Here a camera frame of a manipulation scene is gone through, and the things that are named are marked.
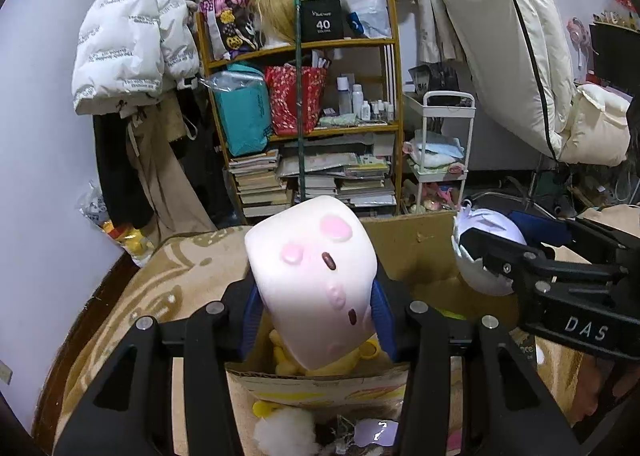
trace white wall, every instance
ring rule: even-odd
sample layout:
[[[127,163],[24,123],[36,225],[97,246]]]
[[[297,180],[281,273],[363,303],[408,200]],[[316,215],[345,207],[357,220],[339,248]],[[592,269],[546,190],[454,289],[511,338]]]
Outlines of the white wall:
[[[599,14],[609,8],[611,0],[555,0],[562,20],[567,22],[571,17],[578,17],[585,25],[593,19],[591,14]],[[411,0],[398,1],[398,17],[400,20],[400,57],[402,60],[402,80],[410,81],[409,69],[418,64],[417,60],[417,32],[415,5]],[[586,68],[578,71],[578,55],[570,43],[574,75],[584,80]],[[474,93],[468,68],[458,70],[460,89]],[[525,144],[514,134],[502,128],[478,104],[474,123],[474,139],[471,147],[469,167],[471,170],[486,169],[531,169],[535,168],[540,154]],[[454,119],[446,122],[444,131],[447,134],[460,137],[466,142],[466,123],[456,122]]]
[[[121,252],[74,209],[97,180],[92,120],[71,97],[93,1],[0,8],[0,359],[14,370],[0,391],[27,429],[58,347]]]

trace teal bag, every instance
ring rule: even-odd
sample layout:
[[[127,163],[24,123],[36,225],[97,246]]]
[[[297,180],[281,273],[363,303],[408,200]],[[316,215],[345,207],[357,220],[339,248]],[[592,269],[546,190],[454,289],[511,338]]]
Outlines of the teal bag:
[[[207,78],[205,84],[213,89],[231,155],[264,150],[271,134],[271,106],[261,71],[231,64],[226,72]]]

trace pink plush toy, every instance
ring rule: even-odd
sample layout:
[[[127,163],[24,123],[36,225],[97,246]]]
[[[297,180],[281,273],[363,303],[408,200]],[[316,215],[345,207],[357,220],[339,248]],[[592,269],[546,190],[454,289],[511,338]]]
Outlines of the pink plush toy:
[[[321,196],[272,216],[244,239],[273,325],[307,370],[369,339],[376,253],[356,215]]]

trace wall outlet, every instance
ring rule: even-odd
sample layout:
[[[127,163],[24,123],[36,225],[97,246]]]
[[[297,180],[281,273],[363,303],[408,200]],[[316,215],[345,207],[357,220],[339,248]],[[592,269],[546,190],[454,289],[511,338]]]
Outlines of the wall outlet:
[[[11,368],[0,360],[0,380],[2,380],[6,385],[9,385],[13,375],[14,372],[12,372]]]

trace red gift bag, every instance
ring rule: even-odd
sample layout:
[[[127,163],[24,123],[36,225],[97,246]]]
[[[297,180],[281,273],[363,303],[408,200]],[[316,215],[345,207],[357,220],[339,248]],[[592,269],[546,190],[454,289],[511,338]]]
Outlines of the red gift bag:
[[[320,118],[320,98],[326,81],[325,68],[302,68],[302,115],[305,132]],[[275,134],[297,134],[296,69],[288,64],[269,66],[264,77],[269,89],[271,125]]]

